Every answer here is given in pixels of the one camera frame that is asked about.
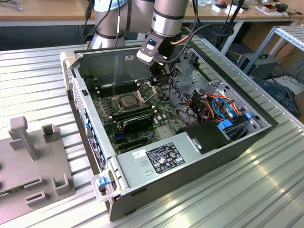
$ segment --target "blue clip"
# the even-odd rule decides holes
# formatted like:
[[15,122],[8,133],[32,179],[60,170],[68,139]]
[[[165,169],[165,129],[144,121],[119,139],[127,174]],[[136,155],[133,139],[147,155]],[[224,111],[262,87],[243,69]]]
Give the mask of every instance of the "blue clip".
[[249,119],[249,120],[252,118],[252,115],[251,115],[250,113],[245,113],[245,116],[246,116],[246,118]]
[[230,120],[223,120],[221,122],[219,122],[219,127],[222,130],[225,130],[228,127],[231,127],[233,124],[230,122]]
[[111,183],[111,180],[110,180],[110,178],[109,178],[108,176],[106,176],[106,177],[101,177],[101,178],[99,178],[98,181],[97,181],[97,186],[98,186],[99,188],[101,188],[101,187],[103,187],[103,186],[105,186],[105,185],[108,185],[109,183]]

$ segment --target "slotted aluminum surface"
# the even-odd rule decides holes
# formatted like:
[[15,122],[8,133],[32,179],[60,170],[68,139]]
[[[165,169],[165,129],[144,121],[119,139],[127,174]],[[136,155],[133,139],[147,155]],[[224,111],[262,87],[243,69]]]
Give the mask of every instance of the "slotted aluminum surface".
[[275,33],[304,51],[304,26],[279,26]]
[[[238,159],[115,222],[95,200],[61,75],[59,53],[85,47],[1,52],[0,137],[8,137],[8,120],[17,115],[26,116],[30,131],[59,126],[76,186],[74,196],[3,227],[304,227],[304,126],[208,42],[193,41],[280,125]],[[200,67],[216,78],[206,64]]]

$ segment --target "desk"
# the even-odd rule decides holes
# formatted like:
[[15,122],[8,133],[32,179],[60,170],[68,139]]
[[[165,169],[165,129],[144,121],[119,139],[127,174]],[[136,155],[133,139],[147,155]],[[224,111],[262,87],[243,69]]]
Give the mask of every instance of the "desk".
[[[87,6],[86,0],[18,0],[23,11],[16,11],[0,7],[0,26],[46,26],[46,25],[81,25],[84,24],[84,15]],[[292,15],[291,25],[296,25],[304,15]],[[223,22],[227,14],[216,13],[211,6],[199,7],[199,18],[202,22]],[[193,22],[194,12],[192,3],[188,3],[184,22]],[[248,11],[239,14],[235,19],[235,33],[230,36],[221,53],[226,54],[242,24],[247,21],[289,21],[287,16],[269,17],[250,5]],[[95,24],[95,15],[92,13],[88,24]]]

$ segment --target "white box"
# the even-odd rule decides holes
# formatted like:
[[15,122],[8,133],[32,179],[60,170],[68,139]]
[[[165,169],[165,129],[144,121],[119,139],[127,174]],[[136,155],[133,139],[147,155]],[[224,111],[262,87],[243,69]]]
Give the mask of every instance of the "white box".
[[216,11],[217,13],[223,13],[227,9],[227,5],[224,4],[215,4],[211,8],[212,10]]
[[[231,11],[230,11],[230,15],[234,14],[234,12],[236,11],[237,7],[238,6],[232,6]],[[225,13],[229,14],[229,10],[230,10],[230,5],[227,6],[227,9],[225,10]],[[243,13],[243,9],[242,8],[239,9],[238,14],[239,13]]]

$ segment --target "warning label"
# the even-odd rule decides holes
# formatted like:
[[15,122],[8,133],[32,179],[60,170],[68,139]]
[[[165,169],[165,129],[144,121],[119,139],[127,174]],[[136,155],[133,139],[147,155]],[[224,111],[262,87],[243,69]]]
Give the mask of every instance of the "warning label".
[[172,142],[147,151],[146,154],[158,174],[185,163]]

